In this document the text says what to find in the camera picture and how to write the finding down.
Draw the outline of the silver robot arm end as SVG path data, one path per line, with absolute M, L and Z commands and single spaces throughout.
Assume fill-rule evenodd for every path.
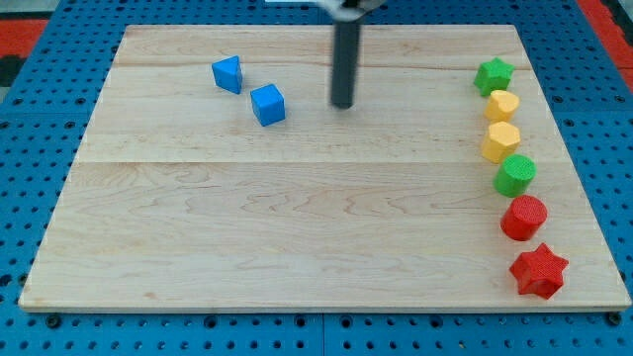
M 386 3 L 386 0 L 313 0 L 332 20 L 353 22 Z

